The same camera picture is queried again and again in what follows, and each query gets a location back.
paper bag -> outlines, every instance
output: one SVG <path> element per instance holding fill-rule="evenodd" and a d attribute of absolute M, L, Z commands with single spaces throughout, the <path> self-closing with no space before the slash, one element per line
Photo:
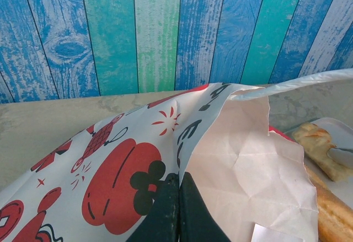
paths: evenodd
<path fill-rule="evenodd" d="M 303 149 L 268 132 L 267 97 L 232 100 L 255 89 L 206 84 L 72 136 L 0 193 L 0 241 L 192 241 L 206 220 L 224 241 L 317 240 Z"/>

turquoise wood plank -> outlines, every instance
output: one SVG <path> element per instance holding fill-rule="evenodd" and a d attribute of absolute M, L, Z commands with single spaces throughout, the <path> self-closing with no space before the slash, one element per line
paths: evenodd
<path fill-rule="evenodd" d="M 223 1 L 210 82 L 240 82 L 261 1 Z"/>
<path fill-rule="evenodd" d="M 268 83 L 298 0 L 263 0 L 242 84 Z"/>
<path fill-rule="evenodd" d="M 299 0 L 269 83 L 279 83 L 298 76 L 331 2 Z"/>
<path fill-rule="evenodd" d="M 13 103 L 13 98 L 11 96 L 10 90 L 6 86 L 5 80 L 1 74 L 0 76 L 0 104 L 2 103 Z"/>
<path fill-rule="evenodd" d="M 135 0 L 140 92 L 174 90 L 180 0 Z"/>
<path fill-rule="evenodd" d="M 353 67 L 353 23 L 337 48 L 327 70 Z"/>
<path fill-rule="evenodd" d="M 133 0 L 84 0 L 101 95 L 137 93 Z"/>
<path fill-rule="evenodd" d="M 99 96 L 83 0 L 29 0 L 60 99 Z"/>
<path fill-rule="evenodd" d="M 175 89 L 208 83 L 223 0 L 181 0 Z"/>
<path fill-rule="evenodd" d="M 299 77 L 326 71 L 352 22 L 353 0 L 333 0 Z"/>
<path fill-rule="evenodd" d="M 0 71 L 15 102 L 57 99 L 27 0 L 0 2 Z"/>

printed paper bag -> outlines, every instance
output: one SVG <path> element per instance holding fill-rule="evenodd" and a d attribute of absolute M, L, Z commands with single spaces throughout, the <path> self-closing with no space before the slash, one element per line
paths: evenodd
<path fill-rule="evenodd" d="M 0 241 L 250 241 L 255 225 L 314 241 L 302 148 L 268 132 L 267 97 L 232 99 L 257 88 L 204 85 L 81 131 L 0 193 Z"/>

table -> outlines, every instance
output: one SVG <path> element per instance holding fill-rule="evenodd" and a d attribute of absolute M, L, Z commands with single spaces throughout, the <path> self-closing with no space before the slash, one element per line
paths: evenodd
<path fill-rule="evenodd" d="M 174 95 L 143 93 L 0 105 L 0 190 L 78 131 L 106 117 Z M 288 131 L 311 119 L 332 117 L 353 127 L 353 80 L 317 84 L 270 100 L 270 125 Z M 330 189 L 353 208 L 353 178 L 331 182 L 315 165 Z"/>

paper wrapper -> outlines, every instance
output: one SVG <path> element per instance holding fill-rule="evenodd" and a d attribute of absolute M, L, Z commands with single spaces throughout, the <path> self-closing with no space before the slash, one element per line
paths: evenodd
<path fill-rule="evenodd" d="M 0 241 L 147 241 L 166 208 L 175 240 L 185 171 L 227 239 L 251 241 L 257 224 L 317 241 L 302 147 L 268 132 L 267 97 L 229 98 L 257 88 L 204 85 L 83 130 L 0 193 Z"/>

